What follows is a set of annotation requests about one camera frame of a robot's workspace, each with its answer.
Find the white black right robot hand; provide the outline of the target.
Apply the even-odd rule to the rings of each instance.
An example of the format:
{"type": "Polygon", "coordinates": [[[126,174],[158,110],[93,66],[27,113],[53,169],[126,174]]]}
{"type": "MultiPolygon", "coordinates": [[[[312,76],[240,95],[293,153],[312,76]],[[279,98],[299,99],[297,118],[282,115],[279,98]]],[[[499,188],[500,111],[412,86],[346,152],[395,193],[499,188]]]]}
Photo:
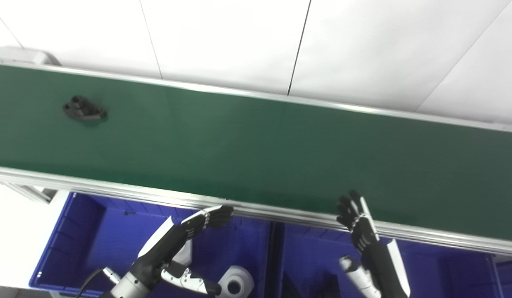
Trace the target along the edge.
{"type": "Polygon", "coordinates": [[[411,288],[395,239],[383,242],[365,198],[351,189],[337,204],[337,222],[351,233],[351,243],[361,256],[339,258],[341,270],[364,298],[409,298],[411,288]]]}

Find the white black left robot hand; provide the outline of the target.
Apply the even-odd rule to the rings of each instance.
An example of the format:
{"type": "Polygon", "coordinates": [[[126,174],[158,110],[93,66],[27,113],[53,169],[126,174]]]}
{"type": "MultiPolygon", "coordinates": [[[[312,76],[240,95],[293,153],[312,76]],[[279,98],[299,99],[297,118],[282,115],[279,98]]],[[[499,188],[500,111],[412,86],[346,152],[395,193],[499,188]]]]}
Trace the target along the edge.
{"type": "Polygon", "coordinates": [[[154,290],[160,281],[168,281],[184,289],[217,296],[222,288],[192,273],[188,267],[173,259],[187,241],[207,228],[222,228],[231,221],[234,207],[218,205],[197,211],[175,224],[167,219],[150,236],[139,252],[129,272],[133,282],[145,286],[146,292],[154,290]]]}

